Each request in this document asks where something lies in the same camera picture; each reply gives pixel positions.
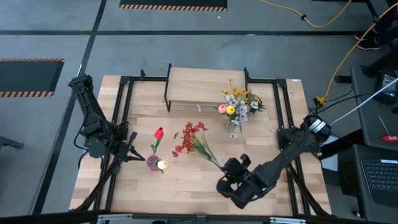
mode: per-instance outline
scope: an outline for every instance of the red flower bunch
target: red flower bunch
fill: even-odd
[[[211,152],[209,145],[207,144],[204,131],[208,129],[205,125],[199,121],[199,123],[194,126],[193,123],[188,122],[185,125],[185,129],[182,130],[183,141],[182,145],[178,145],[175,147],[175,150],[172,151],[174,157],[178,157],[179,153],[182,153],[183,149],[187,150],[187,153],[192,153],[194,156],[202,157],[216,165],[220,168],[220,165],[217,162],[216,157]]]

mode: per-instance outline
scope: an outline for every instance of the white cable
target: white cable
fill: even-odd
[[[398,78],[396,78],[394,81],[392,81],[390,84],[386,85],[385,87],[381,88],[381,90],[377,91],[375,94],[373,94],[371,97],[369,97],[367,100],[365,100],[363,103],[361,103],[360,105],[358,105],[357,107],[355,107],[354,109],[352,109],[350,112],[344,114],[342,117],[338,118],[336,121],[332,122],[330,124],[330,126],[332,126],[334,123],[336,123],[337,121],[347,117],[350,113],[354,112],[355,110],[357,110],[358,108],[360,108],[362,105],[364,105],[365,103],[367,103],[369,100],[371,100],[374,96],[376,96],[377,94],[379,94],[381,91],[385,90],[386,88],[388,88],[389,86],[391,86],[392,84],[394,84],[396,81],[398,81]]]

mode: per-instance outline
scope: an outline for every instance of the red tulip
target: red tulip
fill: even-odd
[[[163,128],[162,127],[158,128],[156,130],[155,138],[157,138],[158,140],[161,140],[163,138]]]

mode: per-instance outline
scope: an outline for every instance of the keyboard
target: keyboard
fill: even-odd
[[[398,207],[398,161],[364,159],[361,165],[373,202]]]

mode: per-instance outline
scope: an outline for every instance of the pink flower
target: pink flower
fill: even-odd
[[[225,105],[220,105],[218,107],[218,112],[219,113],[225,113],[225,111],[226,111],[226,106]]]

